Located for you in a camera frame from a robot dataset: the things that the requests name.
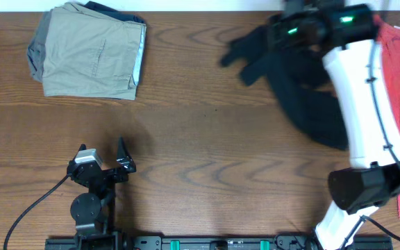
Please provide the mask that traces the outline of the black pants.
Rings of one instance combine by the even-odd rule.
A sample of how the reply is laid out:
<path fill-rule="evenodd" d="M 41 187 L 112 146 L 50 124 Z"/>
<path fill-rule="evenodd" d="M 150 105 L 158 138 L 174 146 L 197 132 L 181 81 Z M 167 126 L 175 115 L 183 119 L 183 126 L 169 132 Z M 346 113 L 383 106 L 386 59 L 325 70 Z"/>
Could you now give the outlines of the black pants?
<path fill-rule="evenodd" d="M 238 59 L 247 64 L 240 72 L 246 86 L 265 77 L 283 112 L 310 139 L 346 150 L 347 132 L 340 105 L 331 92 L 318 88 L 330 81 L 322 59 L 297 49 L 270 50 L 267 27 L 259 26 L 228 44 L 220 63 L 228 67 Z"/>

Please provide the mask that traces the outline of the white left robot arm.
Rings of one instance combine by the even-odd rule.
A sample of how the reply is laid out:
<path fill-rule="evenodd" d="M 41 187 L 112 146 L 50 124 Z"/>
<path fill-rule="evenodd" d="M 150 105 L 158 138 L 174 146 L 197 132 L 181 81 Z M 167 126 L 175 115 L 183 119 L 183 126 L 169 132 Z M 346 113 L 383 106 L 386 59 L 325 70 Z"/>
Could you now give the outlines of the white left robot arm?
<path fill-rule="evenodd" d="M 87 188 L 72 201 L 70 213 L 76 227 L 76 249 L 132 249 L 130 238 L 114 227 L 115 186 L 136 172 L 136 164 L 124 140 L 118 140 L 118 167 L 102 169 L 96 149 L 82 144 L 67 166 L 71 180 Z"/>

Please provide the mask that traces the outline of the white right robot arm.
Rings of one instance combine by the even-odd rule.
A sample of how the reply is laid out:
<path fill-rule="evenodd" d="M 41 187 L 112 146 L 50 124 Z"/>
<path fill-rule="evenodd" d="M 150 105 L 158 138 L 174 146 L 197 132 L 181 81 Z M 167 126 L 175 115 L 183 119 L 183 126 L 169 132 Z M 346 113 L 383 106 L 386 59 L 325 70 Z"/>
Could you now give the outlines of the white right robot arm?
<path fill-rule="evenodd" d="M 350 166 L 328 175 L 332 202 L 315 228 L 321 249 L 344 249 L 364 222 L 400 194 L 400 132 L 383 78 L 378 25 L 365 4 L 287 1 L 269 23 L 272 50 L 326 49 L 322 58 L 347 131 Z"/>

